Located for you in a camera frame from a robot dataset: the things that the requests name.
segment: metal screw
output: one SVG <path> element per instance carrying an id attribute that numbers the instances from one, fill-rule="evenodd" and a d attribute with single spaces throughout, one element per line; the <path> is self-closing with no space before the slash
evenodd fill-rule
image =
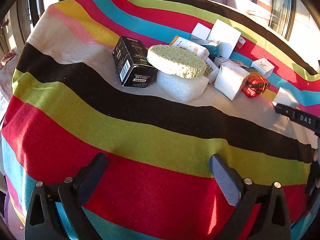
<path id="1" fill-rule="evenodd" d="M 70 183 L 70 182 L 72 182 L 72 180 L 73 180 L 72 177 L 66 177 L 66 178 L 64 179 L 64 182 L 65 182 L 65 183 Z"/>
<path id="2" fill-rule="evenodd" d="M 244 179 L 244 183 L 247 184 L 247 185 L 251 185 L 252 184 L 252 180 L 249 179 L 249 178 L 245 178 Z"/>
<path id="3" fill-rule="evenodd" d="M 38 181 L 37 183 L 36 183 L 36 187 L 41 187 L 43 185 L 43 182 L 42 181 Z"/>
<path id="4" fill-rule="evenodd" d="M 280 182 L 275 182 L 273 185 L 275 185 L 276 188 L 281 188 Z"/>

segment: striped tablecloth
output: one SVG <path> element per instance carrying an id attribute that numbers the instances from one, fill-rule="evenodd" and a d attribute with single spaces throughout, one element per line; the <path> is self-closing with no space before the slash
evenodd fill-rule
<path id="1" fill-rule="evenodd" d="M 148 48 L 176 35 L 188 39 L 198 22 L 212 28 L 217 19 L 247 40 L 231 58 L 251 65 L 265 57 L 275 65 L 264 95 L 241 93 L 230 101 L 208 85 L 186 105 L 156 83 L 121 87 L 112 57 L 119 35 Z M 98 152 L 108 156 L 109 167 L 84 211 L 103 239 L 213 239 L 234 211 L 209 170 L 215 153 L 257 184 L 281 182 L 292 223 L 306 208 L 316 137 L 277 115 L 271 102 L 279 87 L 287 88 L 301 110 L 320 116 L 320 75 L 284 40 L 232 8 L 206 0 L 59 2 L 29 36 L 12 86 L 2 145 L 22 221 L 36 181 L 74 176 Z M 311 214 L 302 219 L 292 239 L 312 220 Z"/>

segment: white foam block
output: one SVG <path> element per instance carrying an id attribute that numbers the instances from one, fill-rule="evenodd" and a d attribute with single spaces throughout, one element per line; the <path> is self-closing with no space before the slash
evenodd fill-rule
<path id="1" fill-rule="evenodd" d="M 211 30 L 208 27 L 202 25 L 201 23 L 197 23 L 196 27 L 191 33 L 190 40 L 206 40 L 210 31 Z"/>
<path id="2" fill-rule="evenodd" d="M 240 38 L 240 35 L 240 31 L 220 20 L 216 20 L 207 40 L 220 41 L 219 48 L 221 57 L 229 58 Z"/>
<path id="3" fill-rule="evenodd" d="M 275 68 L 275 66 L 273 66 L 264 57 L 252 62 L 251 66 L 258 70 L 259 73 L 263 75 L 265 78 L 270 77 L 271 73 L 273 72 L 273 69 Z"/>
<path id="4" fill-rule="evenodd" d="M 205 60 L 205 63 L 207 65 L 207 68 L 204 71 L 203 75 L 209 79 L 209 84 L 211 84 L 213 81 L 216 80 L 217 75 L 219 73 L 219 68 L 209 58 Z"/>
<path id="5" fill-rule="evenodd" d="M 161 71 L 157 74 L 157 84 L 180 103 L 188 103 L 201 96 L 208 82 L 205 76 L 188 79 Z"/>
<path id="6" fill-rule="evenodd" d="M 239 67 L 232 61 L 220 64 L 220 71 L 214 83 L 214 87 L 222 92 L 227 98 L 233 100 L 242 90 L 248 79 L 249 72 Z"/>
<path id="7" fill-rule="evenodd" d="M 284 89 L 284 88 L 279 88 L 279 91 L 278 91 L 275 99 L 273 99 L 272 103 L 274 106 L 279 103 L 279 104 L 289 106 L 289 107 L 292 107 L 295 109 L 298 106 L 298 101 L 293 96 L 293 94 L 289 90 Z"/>

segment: black box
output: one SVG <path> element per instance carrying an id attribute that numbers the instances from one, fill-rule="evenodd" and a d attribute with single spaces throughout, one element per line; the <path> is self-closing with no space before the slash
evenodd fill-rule
<path id="1" fill-rule="evenodd" d="M 145 88 L 158 72 L 147 60 L 147 49 L 135 39 L 120 36 L 113 58 L 124 87 Z"/>

